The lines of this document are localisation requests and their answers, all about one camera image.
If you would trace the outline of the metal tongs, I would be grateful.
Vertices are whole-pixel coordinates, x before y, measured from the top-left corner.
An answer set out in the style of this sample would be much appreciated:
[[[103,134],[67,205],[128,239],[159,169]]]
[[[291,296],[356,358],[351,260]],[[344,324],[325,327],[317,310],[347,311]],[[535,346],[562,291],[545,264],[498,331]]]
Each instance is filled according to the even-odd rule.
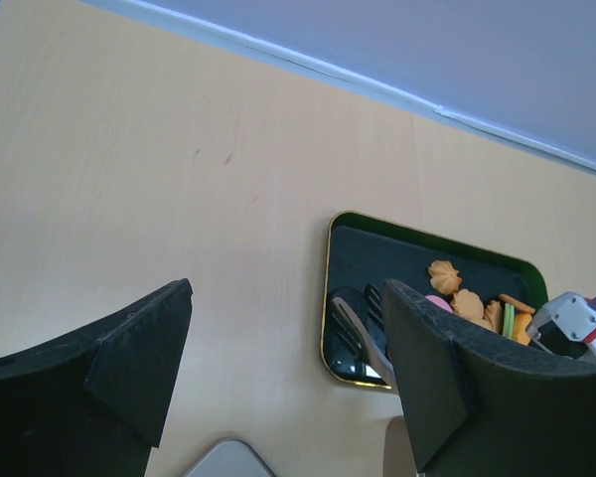
[[[328,294],[323,351],[337,377],[363,386],[396,388],[375,286],[369,283],[363,291],[342,286]]]

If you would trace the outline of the tan round cookie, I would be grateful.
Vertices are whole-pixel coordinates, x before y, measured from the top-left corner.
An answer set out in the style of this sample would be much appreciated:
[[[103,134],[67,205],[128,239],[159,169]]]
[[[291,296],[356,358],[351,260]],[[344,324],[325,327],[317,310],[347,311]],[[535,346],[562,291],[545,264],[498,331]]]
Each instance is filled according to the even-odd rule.
[[[527,312],[516,312],[514,317],[512,340],[522,345],[528,346],[530,336],[526,328],[532,320],[532,315]]]

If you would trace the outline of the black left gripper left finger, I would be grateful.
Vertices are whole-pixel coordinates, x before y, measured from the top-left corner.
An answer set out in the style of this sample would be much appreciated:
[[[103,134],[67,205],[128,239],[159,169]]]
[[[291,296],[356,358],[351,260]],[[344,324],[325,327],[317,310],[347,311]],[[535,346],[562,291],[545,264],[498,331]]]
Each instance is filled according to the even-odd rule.
[[[142,476],[191,322],[188,279],[0,358],[0,476]]]

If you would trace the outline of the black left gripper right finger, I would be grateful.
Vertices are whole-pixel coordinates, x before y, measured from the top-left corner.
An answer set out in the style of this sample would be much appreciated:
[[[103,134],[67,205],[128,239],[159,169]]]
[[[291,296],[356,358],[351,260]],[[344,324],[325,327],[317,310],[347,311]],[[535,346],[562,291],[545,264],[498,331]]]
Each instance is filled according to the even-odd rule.
[[[515,343],[397,280],[381,311],[420,474],[596,476],[596,364]]]

